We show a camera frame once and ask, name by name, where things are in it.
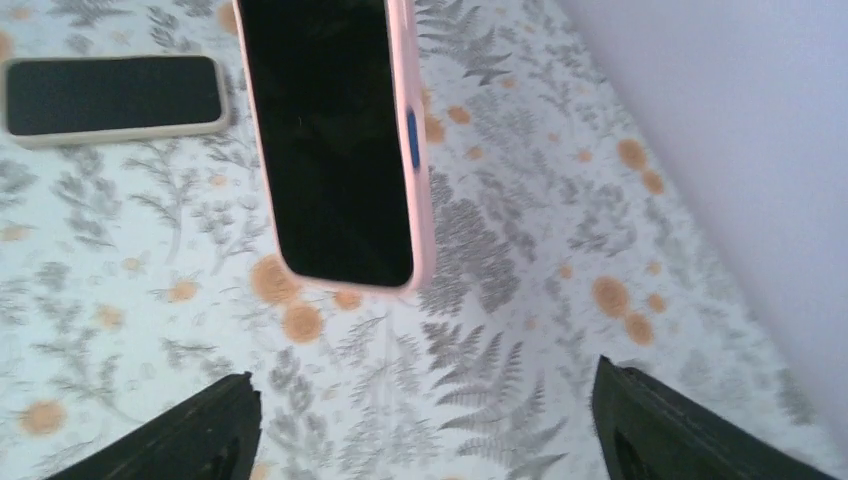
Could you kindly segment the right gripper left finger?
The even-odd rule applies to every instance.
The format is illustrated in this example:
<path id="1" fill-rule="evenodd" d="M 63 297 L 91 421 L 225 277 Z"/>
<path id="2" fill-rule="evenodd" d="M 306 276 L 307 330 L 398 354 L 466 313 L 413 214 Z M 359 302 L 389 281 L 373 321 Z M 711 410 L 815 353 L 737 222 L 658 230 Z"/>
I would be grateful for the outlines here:
<path id="1" fill-rule="evenodd" d="M 251 374 L 230 374 L 49 479 L 248 480 L 261 419 Z"/>

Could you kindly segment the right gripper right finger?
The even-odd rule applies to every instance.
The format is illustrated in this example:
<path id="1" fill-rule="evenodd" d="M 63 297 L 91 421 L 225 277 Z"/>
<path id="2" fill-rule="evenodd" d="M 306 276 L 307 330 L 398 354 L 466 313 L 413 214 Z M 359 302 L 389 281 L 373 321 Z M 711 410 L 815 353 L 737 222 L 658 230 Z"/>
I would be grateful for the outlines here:
<path id="1" fill-rule="evenodd" d="M 612 479 L 834 479 L 605 356 L 598 359 L 591 409 Z"/>

